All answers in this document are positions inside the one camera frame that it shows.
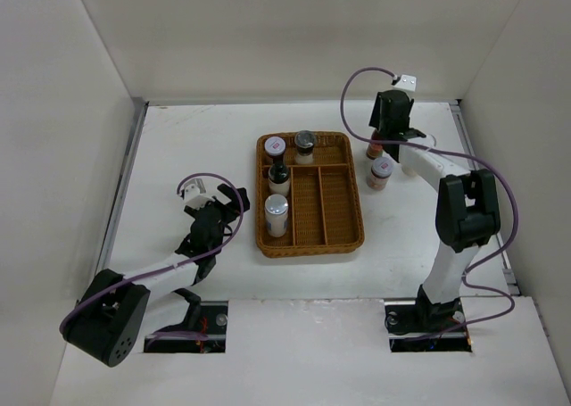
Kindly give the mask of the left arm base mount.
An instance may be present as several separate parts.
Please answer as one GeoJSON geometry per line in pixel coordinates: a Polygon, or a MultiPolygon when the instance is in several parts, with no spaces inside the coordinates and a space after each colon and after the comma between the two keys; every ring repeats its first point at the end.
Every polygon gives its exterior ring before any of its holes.
{"type": "Polygon", "coordinates": [[[228,302],[204,302],[180,288],[174,294],[188,304],[184,318],[145,337],[143,353],[224,353],[227,347],[228,302]]]}

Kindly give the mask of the dark sauce bottle black cap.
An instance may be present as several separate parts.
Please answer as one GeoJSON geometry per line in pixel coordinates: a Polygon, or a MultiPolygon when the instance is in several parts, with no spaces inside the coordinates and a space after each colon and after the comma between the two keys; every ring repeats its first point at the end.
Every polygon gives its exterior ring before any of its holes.
{"type": "Polygon", "coordinates": [[[272,194],[289,196],[291,188],[291,171],[282,156],[276,158],[268,171],[269,190],[272,194]]]}

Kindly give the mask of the red chili sauce bottle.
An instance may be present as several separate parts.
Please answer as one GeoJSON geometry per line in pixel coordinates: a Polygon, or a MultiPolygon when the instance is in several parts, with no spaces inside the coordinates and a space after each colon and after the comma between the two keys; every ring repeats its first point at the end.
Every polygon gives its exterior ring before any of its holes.
{"type": "Polygon", "coordinates": [[[366,156],[370,160],[375,160],[376,158],[381,157],[383,155],[384,148],[381,141],[382,137],[380,133],[376,129],[374,129],[372,131],[371,137],[368,142],[368,147],[366,150],[366,156]]]}

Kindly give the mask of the clear top salt grinder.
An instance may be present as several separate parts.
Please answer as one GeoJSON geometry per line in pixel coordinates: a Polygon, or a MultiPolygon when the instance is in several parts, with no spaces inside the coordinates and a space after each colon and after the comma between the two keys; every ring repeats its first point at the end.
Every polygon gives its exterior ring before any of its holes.
{"type": "Polygon", "coordinates": [[[297,164],[312,164],[313,150],[316,144],[316,136],[309,130],[299,131],[294,137],[294,145],[296,148],[295,162],[297,164]]]}

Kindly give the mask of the white jar silver lid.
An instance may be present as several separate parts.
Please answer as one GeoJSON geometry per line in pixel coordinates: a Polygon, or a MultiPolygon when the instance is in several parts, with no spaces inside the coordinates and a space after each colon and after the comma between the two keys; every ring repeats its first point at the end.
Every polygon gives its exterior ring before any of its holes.
{"type": "Polygon", "coordinates": [[[281,237],[287,231],[289,203],[285,196],[270,195],[264,203],[265,223],[269,234],[281,237]]]}

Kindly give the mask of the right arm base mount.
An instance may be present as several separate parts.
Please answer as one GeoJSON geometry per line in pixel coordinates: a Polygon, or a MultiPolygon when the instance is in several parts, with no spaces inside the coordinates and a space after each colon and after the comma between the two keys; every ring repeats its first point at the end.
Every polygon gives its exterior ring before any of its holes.
{"type": "Polygon", "coordinates": [[[391,352],[472,352],[459,299],[440,305],[389,302],[385,328],[391,352]]]}

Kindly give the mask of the spice jar white red lid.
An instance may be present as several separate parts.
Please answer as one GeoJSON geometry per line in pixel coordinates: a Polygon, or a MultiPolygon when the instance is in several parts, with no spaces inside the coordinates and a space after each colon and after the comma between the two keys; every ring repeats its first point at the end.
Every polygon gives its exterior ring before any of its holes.
{"type": "Polygon", "coordinates": [[[385,189],[389,178],[393,174],[393,161],[381,156],[372,161],[368,176],[367,185],[377,191],[385,189]]]}
{"type": "Polygon", "coordinates": [[[286,141],[282,137],[272,136],[264,141],[265,154],[271,160],[282,161],[286,152],[286,141]]]}

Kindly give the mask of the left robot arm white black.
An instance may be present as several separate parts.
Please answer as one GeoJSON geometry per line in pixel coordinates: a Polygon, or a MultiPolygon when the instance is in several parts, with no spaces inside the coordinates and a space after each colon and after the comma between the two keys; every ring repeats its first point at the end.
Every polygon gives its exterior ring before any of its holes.
{"type": "Polygon", "coordinates": [[[169,294],[182,294],[191,303],[180,302],[171,309],[171,325],[184,334],[196,330],[200,299],[189,288],[210,275],[222,247],[236,235],[232,223],[242,222],[251,208],[244,187],[222,183],[217,189],[227,203],[203,194],[194,183],[180,193],[184,212],[193,222],[164,261],[132,275],[112,269],[98,272],[60,325],[64,341],[107,367],[116,367],[135,346],[147,307],[169,294]]]}

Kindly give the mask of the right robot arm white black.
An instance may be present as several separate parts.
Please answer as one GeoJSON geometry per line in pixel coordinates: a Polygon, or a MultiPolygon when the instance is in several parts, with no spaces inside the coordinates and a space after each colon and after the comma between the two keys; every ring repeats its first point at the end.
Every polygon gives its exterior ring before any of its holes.
{"type": "Polygon", "coordinates": [[[401,90],[377,94],[369,126],[384,150],[418,174],[437,193],[435,228],[440,240],[433,267],[418,290],[416,324],[427,331],[458,307],[461,277],[501,227],[495,177],[487,169],[467,170],[429,151],[431,138],[410,126],[413,100],[401,90]]]}

